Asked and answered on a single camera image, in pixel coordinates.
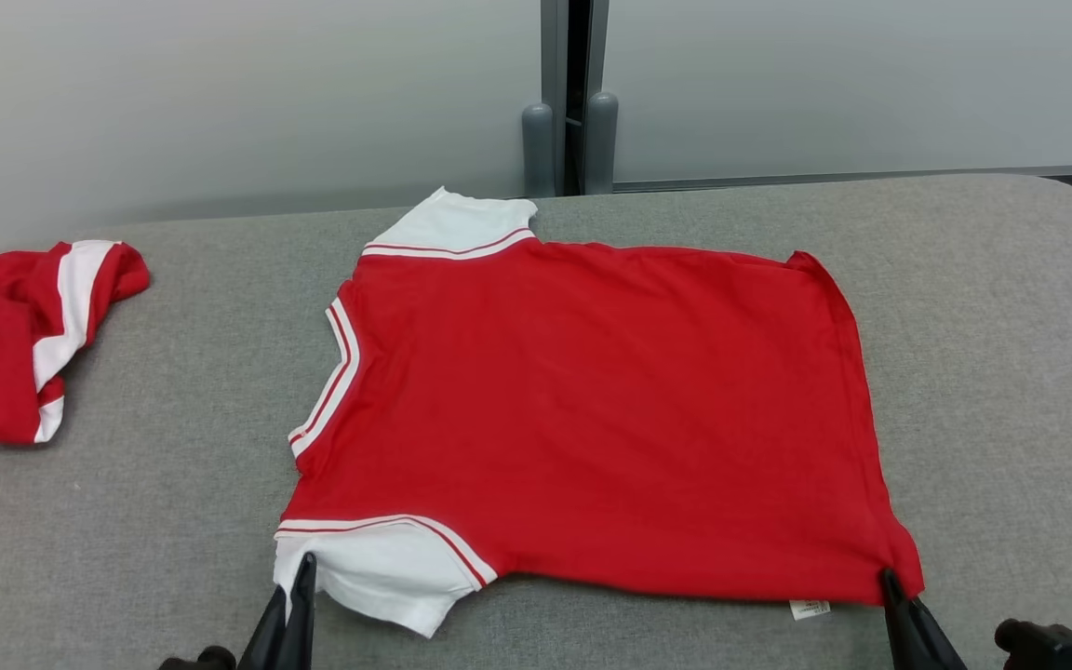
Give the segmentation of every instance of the gray table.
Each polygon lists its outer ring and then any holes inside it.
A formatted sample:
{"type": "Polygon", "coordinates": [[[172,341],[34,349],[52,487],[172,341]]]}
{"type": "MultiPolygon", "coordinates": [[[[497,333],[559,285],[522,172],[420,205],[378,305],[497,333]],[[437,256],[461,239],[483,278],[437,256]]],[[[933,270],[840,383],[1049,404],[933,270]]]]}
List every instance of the gray table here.
{"type": "MultiPolygon", "coordinates": [[[[1072,188],[1021,177],[541,200],[545,240],[813,251],[864,355],[924,599],[971,669],[1008,616],[1072,626],[1072,188]]],[[[241,649],[271,593],[285,436],[333,368],[323,316],[404,209],[123,226],[152,271],[68,370],[65,423],[0,447],[0,667],[151,669],[241,649]]],[[[316,611],[319,669],[890,667],[880,610],[507,578],[434,640],[316,611]]]]}

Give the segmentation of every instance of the striped trim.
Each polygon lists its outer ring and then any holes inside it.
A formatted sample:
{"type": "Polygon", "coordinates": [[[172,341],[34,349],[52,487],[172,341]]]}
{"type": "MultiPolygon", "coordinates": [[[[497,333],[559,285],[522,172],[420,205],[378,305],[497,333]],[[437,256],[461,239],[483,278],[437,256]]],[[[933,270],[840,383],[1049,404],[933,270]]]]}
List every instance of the striped trim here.
{"type": "Polygon", "coordinates": [[[412,513],[399,513],[394,515],[394,517],[375,517],[357,521],[285,520],[280,523],[280,527],[276,532],[276,539],[307,537],[316,533],[349,533],[370,528],[375,525],[396,525],[396,523],[414,525],[444,539],[446,547],[449,547],[452,554],[458,556],[459,563],[468,570],[468,575],[473,576],[472,581],[475,590],[481,589],[498,578],[494,568],[491,568],[489,563],[479,559],[479,555],[474,553],[470,544],[465,542],[465,539],[461,539],[460,535],[452,532],[449,526],[444,525],[444,523],[437,520],[427,517],[416,517],[416,515],[412,513]]]}
{"type": "Polygon", "coordinates": [[[337,406],[345,398],[345,391],[349,390],[349,383],[354,382],[354,376],[358,371],[358,339],[354,336],[354,327],[349,326],[349,317],[342,307],[342,298],[333,298],[333,301],[325,310],[328,324],[333,328],[333,339],[337,340],[337,347],[340,349],[342,360],[333,369],[333,373],[325,382],[325,391],[316,399],[316,404],[309,414],[309,419],[301,423],[288,434],[288,444],[293,445],[293,455],[300,458],[303,450],[314,444],[316,436],[321,435],[325,426],[332,419],[337,406]]]}
{"type": "Polygon", "coordinates": [[[412,256],[417,258],[447,258],[453,259],[455,262],[461,262],[461,259],[468,258],[480,258],[482,256],[489,256],[490,254],[497,254],[502,250],[506,250],[507,247],[515,244],[516,242],[527,240],[527,238],[536,237],[527,226],[523,228],[512,229],[511,233],[504,235],[494,242],[489,242],[488,244],[481,244],[479,247],[468,248],[468,250],[455,251],[455,250],[440,250],[435,247],[407,247],[404,244],[385,244],[383,242],[370,242],[362,249],[363,256],[412,256]]]}

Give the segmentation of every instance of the red and white shirt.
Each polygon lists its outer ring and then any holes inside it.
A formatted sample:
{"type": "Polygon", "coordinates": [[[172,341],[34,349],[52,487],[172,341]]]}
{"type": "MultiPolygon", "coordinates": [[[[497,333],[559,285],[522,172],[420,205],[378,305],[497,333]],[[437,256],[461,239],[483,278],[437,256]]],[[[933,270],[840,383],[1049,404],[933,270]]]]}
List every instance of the red and white shirt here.
{"type": "Polygon", "coordinates": [[[0,442],[47,442],[64,416],[57,372],[93,342],[110,302],[148,287],[122,242],[60,242],[0,254],[0,442]]]}
{"type": "Polygon", "coordinates": [[[340,363],[289,437],[276,581],[431,636],[528,572],[682,596],[923,590],[854,318],[813,256],[541,242],[441,190],[328,306],[340,363]]]}

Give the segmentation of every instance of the clothing tag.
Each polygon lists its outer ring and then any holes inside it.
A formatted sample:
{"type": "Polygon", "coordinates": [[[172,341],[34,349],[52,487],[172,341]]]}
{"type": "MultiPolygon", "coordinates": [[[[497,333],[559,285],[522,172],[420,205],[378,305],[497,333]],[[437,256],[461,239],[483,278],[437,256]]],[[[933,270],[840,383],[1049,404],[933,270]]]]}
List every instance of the clothing tag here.
{"type": "Polygon", "coordinates": [[[809,619],[809,616],[825,614],[830,611],[830,602],[824,601],[824,599],[790,599],[788,607],[792,608],[793,621],[809,619]]]}

